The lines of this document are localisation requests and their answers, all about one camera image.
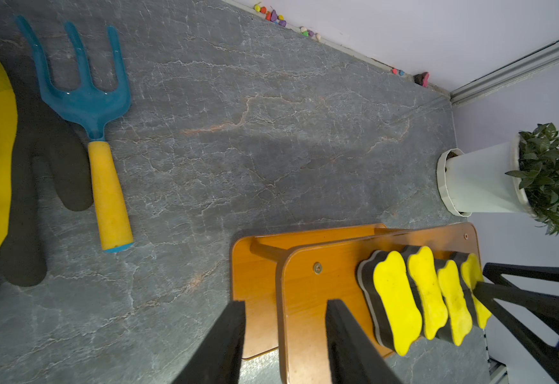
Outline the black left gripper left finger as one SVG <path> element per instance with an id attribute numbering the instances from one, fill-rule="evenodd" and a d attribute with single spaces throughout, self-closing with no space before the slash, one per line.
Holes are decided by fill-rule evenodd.
<path id="1" fill-rule="evenodd" d="M 245 326 L 245 302 L 230 302 L 172 383 L 238 383 Z"/>

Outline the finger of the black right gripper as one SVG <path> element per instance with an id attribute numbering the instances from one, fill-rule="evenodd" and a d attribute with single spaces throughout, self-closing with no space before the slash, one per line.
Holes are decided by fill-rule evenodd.
<path id="1" fill-rule="evenodd" d="M 495 284 L 517 288 L 505 278 L 505 275 L 522 278 L 533 278 L 559 283 L 559 267 L 528 267 L 501 263 L 487 263 L 483 270 L 484 276 Z"/>
<path id="2" fill-rule="evenodd" d="M 549 376 L 559 383 L 559 343 L 556 347 L 547 344 L 499 304 L 500 301 L 509 302 L 559 323 L 559 297 L 490 283 L 477 283 L 474 295 L 513 334 Z"/>

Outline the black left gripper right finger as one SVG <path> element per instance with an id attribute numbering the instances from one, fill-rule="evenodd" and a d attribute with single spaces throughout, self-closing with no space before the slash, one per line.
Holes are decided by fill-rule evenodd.
<path id="1" fill-rule="evenodd" d="M 332 382 L 401 383 L 343 301 L 327 302 L 325 326 Z"/>

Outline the yellow eraser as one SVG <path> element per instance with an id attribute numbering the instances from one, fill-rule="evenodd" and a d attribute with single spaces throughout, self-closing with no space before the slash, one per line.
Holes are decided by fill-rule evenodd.
<path id="1" fill-rule="evenodd" d="M 428 246 L 405 246 L 400 253 L 406 264 L 417 309 L 423 316 L 422 335 L 432 340 L 446 326 L 449 318 L 439 286 L 435 258 Z"/>
<path id="2" fill-rule="evenodd" d="M 437 331 L 438 339 L 460 347 L 473 328 L 472 316 L 468 310 L 460 274 L 453 260 L 435 260 L 439 288 L 448 312 L 446 324 Z"/>
<path id="3" fill-rule="evenodd" d="M 485 330 L 492 313 L 474 295 L 476 284 L 484 281 L 479 257 L 474 253 L 455 252 L 451 260 L 455 262 L 459 270 L 460 284 L 472 321 L 475 326 Z"/>
<path id="4" fill-rule="evenodd" d="M 356 277 L 369 309 L 378 344 L 400 356 L 409 352 L 423 328 L 407 278 L 404 258 L 397 251 L 373 251 L 357 268 Z"/>

